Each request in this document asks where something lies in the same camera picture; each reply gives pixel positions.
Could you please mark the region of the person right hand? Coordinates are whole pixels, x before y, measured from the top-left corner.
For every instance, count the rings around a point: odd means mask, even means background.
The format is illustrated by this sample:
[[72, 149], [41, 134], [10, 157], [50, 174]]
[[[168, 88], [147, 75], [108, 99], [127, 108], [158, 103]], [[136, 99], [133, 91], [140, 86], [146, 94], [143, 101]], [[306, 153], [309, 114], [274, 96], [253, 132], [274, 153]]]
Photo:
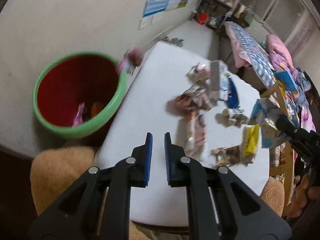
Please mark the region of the person right hand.
[[309, 200], [319, 200], [319, 186], [311, 187], [309, 175], [305, 174], [287, 208], [287, 217], [299, 217]]

